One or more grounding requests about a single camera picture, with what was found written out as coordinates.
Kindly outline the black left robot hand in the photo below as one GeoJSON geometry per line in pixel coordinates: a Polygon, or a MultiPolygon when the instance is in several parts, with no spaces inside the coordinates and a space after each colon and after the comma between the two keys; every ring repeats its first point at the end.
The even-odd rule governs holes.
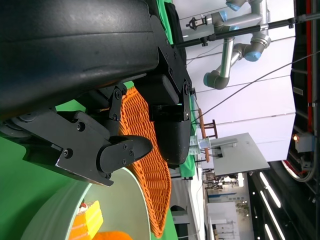
{"type": "Polygon", "coordinates": [[[153,148],[118,134],[129,81],[148,105],[161,157],[183,164],[192,82],[145,1],[1,1],[0,135],[25,147],[25,161],[111,186],[114,171],[153,148]]]}

